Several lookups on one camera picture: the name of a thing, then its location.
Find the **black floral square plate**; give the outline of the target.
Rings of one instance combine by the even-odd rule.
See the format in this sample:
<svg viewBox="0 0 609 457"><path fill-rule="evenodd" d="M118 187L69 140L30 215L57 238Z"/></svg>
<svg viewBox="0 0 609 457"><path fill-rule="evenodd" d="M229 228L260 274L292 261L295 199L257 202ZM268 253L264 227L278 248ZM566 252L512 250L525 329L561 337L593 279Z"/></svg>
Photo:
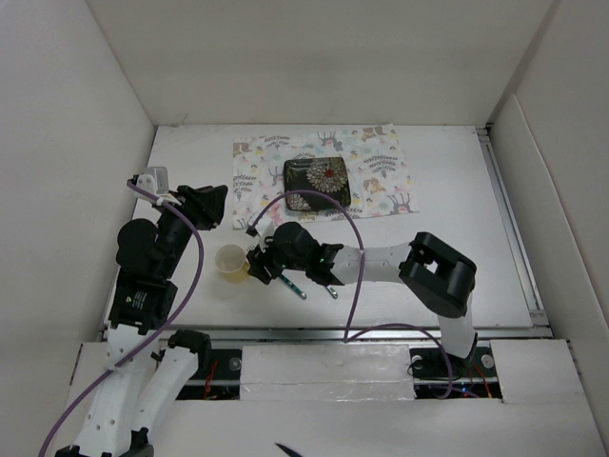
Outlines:
<svg viewBox="0 0 609 457"><path fill-rule="evenodd" d="M284 163L285 198L291 211L323 211L333 205L323 194L344 208L351 205L351 190L345 161L340 156L290 159Z"/></svg>

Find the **white floral cloth napkin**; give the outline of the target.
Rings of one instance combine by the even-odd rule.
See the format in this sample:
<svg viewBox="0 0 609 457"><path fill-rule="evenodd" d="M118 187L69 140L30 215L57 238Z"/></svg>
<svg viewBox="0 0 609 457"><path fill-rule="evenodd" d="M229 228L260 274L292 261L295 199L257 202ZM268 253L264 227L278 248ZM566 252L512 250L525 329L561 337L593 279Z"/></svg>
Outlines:
<svg viewBox="0 0 609 457"><path fill-rule="evenodd" d="M351 190L354 218L420 210L406 152L392 125L240 138L233 142L232 226L248 221L285 192L284 163L290 159L340 156Z"/></svg>

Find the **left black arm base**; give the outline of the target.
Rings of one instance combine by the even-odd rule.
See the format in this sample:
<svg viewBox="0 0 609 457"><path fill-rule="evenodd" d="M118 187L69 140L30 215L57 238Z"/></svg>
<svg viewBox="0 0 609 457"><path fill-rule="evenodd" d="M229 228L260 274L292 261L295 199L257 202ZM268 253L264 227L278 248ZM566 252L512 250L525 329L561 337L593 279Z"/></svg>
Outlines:
<svg viewBox="0 0 609 457"><path fill-rule="evenodd" d="M177 399L238 400L242 365L240 348L214 348L206 371L195 373L182 387Z"/></svg>

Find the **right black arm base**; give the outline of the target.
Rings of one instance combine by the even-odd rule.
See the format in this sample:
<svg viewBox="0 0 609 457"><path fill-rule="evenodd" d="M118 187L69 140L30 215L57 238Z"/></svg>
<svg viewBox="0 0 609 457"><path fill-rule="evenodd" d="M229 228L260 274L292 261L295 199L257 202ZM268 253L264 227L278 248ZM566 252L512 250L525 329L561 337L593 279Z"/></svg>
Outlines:
<svg viewBox="0 0 609 457"><path fill-rule="evenodd" d="M478 346L466 367L451 359L453 384L448 399L501 399L501 387L491 347ZM439 399L447 392L447 365L438 348L413 348L407 373L417 400Z"/></svg>

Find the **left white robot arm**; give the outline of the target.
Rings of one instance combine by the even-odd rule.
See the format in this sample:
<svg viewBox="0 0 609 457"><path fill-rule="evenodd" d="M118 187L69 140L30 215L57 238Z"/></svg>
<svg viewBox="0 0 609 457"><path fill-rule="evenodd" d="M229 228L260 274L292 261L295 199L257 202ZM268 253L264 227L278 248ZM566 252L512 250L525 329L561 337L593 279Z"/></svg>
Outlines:
<svg viewBox="0 0 609 457"><path fill-rule="evenodd" d="M211 369L207 334L182 329L159 349L167 329L194 290L179 306L171 277L190 241L198 248L194 277L203 272L201 231L217 228L224 217L226 186L180 186L152 192L128 181L137 196L157 207L157 222L133 219L117 236L119 266L108 316L105 371L80 395L93 397L75 440L59 456L151 456L169 410L191 377Z"/></svg>

